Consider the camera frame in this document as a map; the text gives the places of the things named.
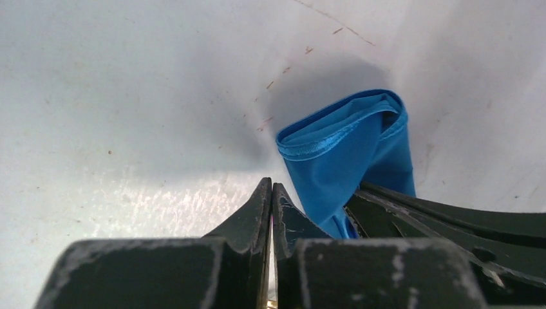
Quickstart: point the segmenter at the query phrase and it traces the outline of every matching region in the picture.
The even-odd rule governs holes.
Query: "dirt speck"
[[[256,131],[260,131],[262,132],[263,131],[263,128],[267,125],[268,122],[270,122],[271,120],[273,120],[273,117],[269,117],[268,119],[264,120],[262,123],[261,123],[261,126],[259,126]]]

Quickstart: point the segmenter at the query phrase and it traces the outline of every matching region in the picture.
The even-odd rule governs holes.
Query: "white wall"
[[[262,176],[290,183],[275,133],[367,88],[406,102],[421,197],[546,211],[545,17],[542,0],[0,1],[0,308],[31,307],[76,239],[201,236]]]

